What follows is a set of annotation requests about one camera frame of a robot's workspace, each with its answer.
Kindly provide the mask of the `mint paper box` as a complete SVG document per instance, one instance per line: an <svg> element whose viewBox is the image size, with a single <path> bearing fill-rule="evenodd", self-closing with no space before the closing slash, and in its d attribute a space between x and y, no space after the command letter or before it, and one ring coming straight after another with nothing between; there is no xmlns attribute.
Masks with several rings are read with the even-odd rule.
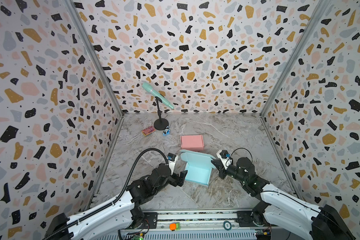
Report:
<svg viewBox="0 0 360 240"><path fill-rule="evenodd" d="M185 181L208 186L212 169L216 168L211 162L215 158L209 154L189 150L181 150L180 153L180 158L186 162L185 171L188 171Z"/></svg>

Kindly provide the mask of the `pink paper box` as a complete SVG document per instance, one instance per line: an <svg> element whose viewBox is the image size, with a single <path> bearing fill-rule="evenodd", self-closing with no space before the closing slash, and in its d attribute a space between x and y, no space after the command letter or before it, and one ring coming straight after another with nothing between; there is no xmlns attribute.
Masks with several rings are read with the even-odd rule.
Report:
<svg viewBox="0 0 360 240"><path fill-rule="evenodd" d="M181 136L181 149L200 152L204 150L204 139L202 135Z"/></svg>

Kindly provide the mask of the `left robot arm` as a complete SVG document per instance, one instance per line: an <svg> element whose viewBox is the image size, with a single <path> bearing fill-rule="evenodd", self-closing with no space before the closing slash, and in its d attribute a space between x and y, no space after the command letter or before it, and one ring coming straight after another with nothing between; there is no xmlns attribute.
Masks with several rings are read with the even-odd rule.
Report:
<svg viewBox="0 0 360 240"><path fill-rule="evenodd" d="M151 201L167 185L183 186L187 173L176 174L168 165L160 164L150 175L129 184L121 196L70 217L58 215L45 239L95 240L118 230L138 228L146 221L141 205Z"/></svg>

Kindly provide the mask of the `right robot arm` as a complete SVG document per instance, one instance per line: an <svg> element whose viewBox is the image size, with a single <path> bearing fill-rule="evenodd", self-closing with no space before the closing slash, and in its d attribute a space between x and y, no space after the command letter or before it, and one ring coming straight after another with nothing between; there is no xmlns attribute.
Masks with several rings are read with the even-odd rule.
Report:
<svg viewBox="0 0 360 240"><path fill-rule="evenodd" d="M354 235L337 210L329 205L320 207L296 198L261 178L248 158L212 160L219 177L240 182L251 197L259 200L250 219L259 226L276 225L305 240L353 240Z"/></svg>

